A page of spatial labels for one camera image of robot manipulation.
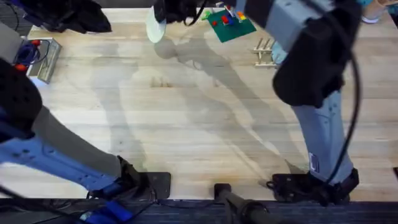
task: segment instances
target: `wire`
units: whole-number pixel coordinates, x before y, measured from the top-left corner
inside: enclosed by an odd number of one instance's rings
[[[68,213],[65,213],[65,212],[61,212],[61,211],[59,211],[57,209],[54,209],[54,208],[51,208],[51,207],[48,207],[48,206],[45,206],[45,205],[41,205],[41,204],[36,203],[36,202],[32,202],[32,201],[30,201],[30,202],[26,202],[26,201],[21,202],[21,200],[25,199],[24,197],[14,193],[11,190],[8,190],[7,188],[3,187],[2,185],[0,185],[0,193],[13,198],[17,203],[19,203],[21,205],[29,204],[32,207],[41,208],[42,210],[45,210],[46,212],[51,212],[51,213],[56,214],[56,215],[67,217],[70,220],[73,220],[74,222],[87,223],[86,221],[83,221],[83,220],[79,219],[78,217],[74,217],[71,214],[68,214]]]
[[[197,13],[197,16],[196,16],[195,18],[193,18],[192,22],[189,23],[189,24],[187,24],[187,18],[185,18],[185,19],[184,19],[184,24],[185,24],[186,26],[192,26],[192,25],[194,25],[194,24],[197,22],[197,20],[199,19],[200,15],[202,14],[202,12],[203,12],[203,10],[205,9],[206,5],[207,5],[207,0],[204,0],[203,4],[201,5],[201,7],[200,7],[200,9],[199,9],[199,12]]]
[[[17,31],[18,28],[19,28],[19,17],[18,17],[18,14],[17,14],[17,12],[15,11],[14,6],[12,6],[12,5],[9,4],[9,3],[6,3],[6,5],[7,5],[8,7],[10,7],[10,9],[12,10],[12,12],[13,12],[14,15],[15,15],[15,18],[16,18],[16,21],[17,21],[17,25],[15,26],[14,30]]]
[[[48,40],[40,40],[40,41],[47,43],[47,50],[42,58],[40,58],[39,47],[37,47],[34,44],[32,44],[31,42],[29,42],[29,43],[23,45],[18,50],[18,53],[16,55],[16,59],[15,59],[14,63],[21,64],[21,65],[34,65],[36,63],[40,63],[45,58],[47,58],[47,55],[49,54],[49,51],[50,51],[51,43]]]
[[[168,205],[168,204],[162,203],[162,202],[160,202],[160,201],[157,201],[157,204],[158,204],[158,205],[161,205],[161,206],[169,207],[169,208],[179,208],[179,209],[203,209],[203,208],[208,208],[208,207],[214,205],[215,203],[214,203],[214,202],[210,202],[210,203],[208,203],[208,204],[206,204],[206,205],[202,205],[202,206],[191,206],[191,207],[185,207],[185,206],[179,206],[179,205]]]
[[[359,116],[359,109],[361,107],[361,96],[362,96],[362,85],[361,85],[361,76],[359,74],[358,63],[355,57],[355,54],[351,50],[350,47],[350,40],[349,37],[344,32],[342,26],[337,22],[337,20],[330,16],[324,9],[322,9],[317,3],[313,2],[312,0],[300,0],[310,6],[312,9],[317,11],[318,13],[325,16],[327,21],[331,24],[331,27],[336,31],[336,33],[340,36],[340,40],[344,45],[344,48],[348,50],[349,57],[351,59],[351,63],[353,66],[353,76],[354,76],[354,110],[351,116],[351,123],[348,128],[348,132],[341,148],[340,155],[338,156],[338,160],[333,168],[332,173],[330,174],[329,178],[325,181],[324,186],[330,184],[330,182],[336,177],[340,166],[344,160],[346,153],[348,152],[348,146],[351,142],[351,139],[354,134],[355,127],[358,123],[358,116]]]

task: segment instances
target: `wooden table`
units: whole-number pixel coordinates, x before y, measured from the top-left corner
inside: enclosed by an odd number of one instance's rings
[[[260,30],[221,44],[207,22],[168,26],[146,37],[147,9],[105,9],[109,34],[51,34],[63,45],[44,104],[68,128],[138,170],[169,171],[171,198],[212,198],[228,182],[244,198],[272,200],[259,181],[307,170],[297,119],[272,89],[275,70],[254,68]],[[361,184],[353,200],[396,201],[398,181],[398,30],[386,14],[362,25],[356,44],[364,100],[350,155]],[[352,110],[346,71],[343,119]],[[28,197],[84,197],[77,184],[21,166],[0,169],[2,184]]]

